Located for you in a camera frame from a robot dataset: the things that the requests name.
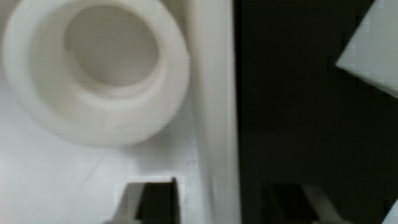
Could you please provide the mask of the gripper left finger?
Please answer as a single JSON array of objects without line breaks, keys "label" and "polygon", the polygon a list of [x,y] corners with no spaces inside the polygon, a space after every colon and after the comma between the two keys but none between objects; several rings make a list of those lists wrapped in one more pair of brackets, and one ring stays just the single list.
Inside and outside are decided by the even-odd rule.
[{"label": "gripper left finger", "polygon": [[180,188],[174,177],[126,185],[114,224],[181,224]]}]

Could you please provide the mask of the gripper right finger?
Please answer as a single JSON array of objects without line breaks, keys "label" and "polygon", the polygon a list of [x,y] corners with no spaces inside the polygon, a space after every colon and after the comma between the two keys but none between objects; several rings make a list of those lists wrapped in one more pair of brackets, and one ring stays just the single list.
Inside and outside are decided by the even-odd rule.
[{"label": "gripper right finger", "polygon": [[263,224],[345,224],[317,185],[279,183],[263,188]]}]

